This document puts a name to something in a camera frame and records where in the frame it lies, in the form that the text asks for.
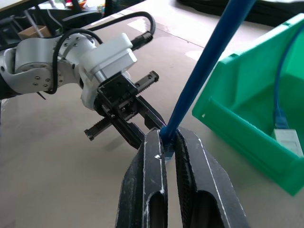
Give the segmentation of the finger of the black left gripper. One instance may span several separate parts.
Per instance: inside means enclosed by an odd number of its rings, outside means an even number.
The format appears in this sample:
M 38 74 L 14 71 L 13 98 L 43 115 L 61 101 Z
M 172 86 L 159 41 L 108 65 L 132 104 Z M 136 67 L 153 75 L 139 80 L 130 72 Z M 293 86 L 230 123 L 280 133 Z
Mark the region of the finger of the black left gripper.
M 142 97 L 136 97 L 138 113 L 144 118 L 145 126 L 151 130 L 161 129 L 166 125 L 162 116 Z
M 130 146 L 139 149 L 145 134 L 134 123 L 128 123 L 122 117 L 117 116 L 111 120 L 112 125 Z

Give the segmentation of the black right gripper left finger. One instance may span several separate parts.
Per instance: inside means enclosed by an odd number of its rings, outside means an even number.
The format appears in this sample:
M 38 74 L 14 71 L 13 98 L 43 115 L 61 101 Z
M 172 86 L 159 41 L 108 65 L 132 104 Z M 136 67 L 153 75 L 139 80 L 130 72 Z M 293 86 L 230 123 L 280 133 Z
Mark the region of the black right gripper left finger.
M 166 228 L 168 188 L 165 158 L 158 130 L 151 130 L 126 171 L 115 227 Z

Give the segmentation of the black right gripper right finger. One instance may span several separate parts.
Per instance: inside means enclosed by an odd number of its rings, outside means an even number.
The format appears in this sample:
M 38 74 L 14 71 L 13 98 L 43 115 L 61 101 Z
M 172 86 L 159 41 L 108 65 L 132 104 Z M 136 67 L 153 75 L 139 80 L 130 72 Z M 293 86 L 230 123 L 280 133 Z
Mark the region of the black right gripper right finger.
M 182 225 L 185 228 L 248 228 L 227 172 L 192 131 L 176 135 L 175 163 Z

